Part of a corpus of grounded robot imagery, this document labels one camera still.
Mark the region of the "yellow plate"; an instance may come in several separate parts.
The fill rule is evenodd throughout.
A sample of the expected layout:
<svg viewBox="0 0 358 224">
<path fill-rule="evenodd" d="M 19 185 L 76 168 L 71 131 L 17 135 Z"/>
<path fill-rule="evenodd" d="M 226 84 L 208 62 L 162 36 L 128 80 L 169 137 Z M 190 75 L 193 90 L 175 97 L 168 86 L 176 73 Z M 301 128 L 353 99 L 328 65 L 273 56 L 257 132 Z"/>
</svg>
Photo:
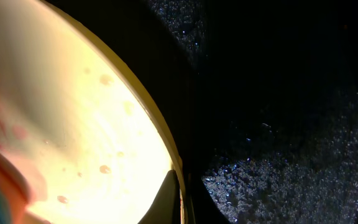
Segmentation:
<svg viewBox="0 0 358 224">
<path fill-rule="evenodd" d="M 45 1 L 0 1 L 0 151 L 36 163 L 48 200 L 22 223 L 139 223 L 183 165 L 157 105 L 83 24 Z"/>
</svg>

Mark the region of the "green orange sponge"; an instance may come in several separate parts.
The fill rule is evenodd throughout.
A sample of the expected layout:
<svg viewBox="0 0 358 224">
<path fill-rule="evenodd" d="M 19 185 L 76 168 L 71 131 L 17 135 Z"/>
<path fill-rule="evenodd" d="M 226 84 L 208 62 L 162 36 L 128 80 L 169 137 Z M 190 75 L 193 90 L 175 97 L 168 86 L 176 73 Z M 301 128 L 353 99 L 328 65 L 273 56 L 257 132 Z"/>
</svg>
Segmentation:
<svg viewBox="0 0 358 224">
<path fill-rule="evenodd" d="M 0 151 L 0 223 L 22 223 L 29 206 L 47 200 L 47 182 L 36 163 Z"/>
</svg>

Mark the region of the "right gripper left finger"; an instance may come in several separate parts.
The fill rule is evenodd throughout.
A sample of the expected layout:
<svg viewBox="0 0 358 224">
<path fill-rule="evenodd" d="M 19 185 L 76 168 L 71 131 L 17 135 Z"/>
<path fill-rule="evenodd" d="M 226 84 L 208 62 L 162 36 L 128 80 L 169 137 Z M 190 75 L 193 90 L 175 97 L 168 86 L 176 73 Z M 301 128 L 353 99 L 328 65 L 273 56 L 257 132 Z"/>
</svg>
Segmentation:
<svg viewBox="0 0 358 224">
<path fill-rule="evenodd" d="M 177 173 L 167 172 L 155 199 L 139 224 L 180 224 L 180 186 Z"/>
</svg>

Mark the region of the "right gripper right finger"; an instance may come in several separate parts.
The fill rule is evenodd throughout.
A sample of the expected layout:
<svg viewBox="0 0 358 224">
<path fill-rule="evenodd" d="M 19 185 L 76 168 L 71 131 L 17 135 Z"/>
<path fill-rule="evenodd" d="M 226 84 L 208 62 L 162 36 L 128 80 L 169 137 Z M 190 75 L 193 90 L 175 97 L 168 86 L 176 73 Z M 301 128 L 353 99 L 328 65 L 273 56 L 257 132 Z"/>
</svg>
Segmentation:
<svg viewBox="0 0 358 224">
<path fill-rule="evenodd" d="M 191 197 L 196 224 L 229 224 L 200 178 L 191 180 Z"/>
</svg>

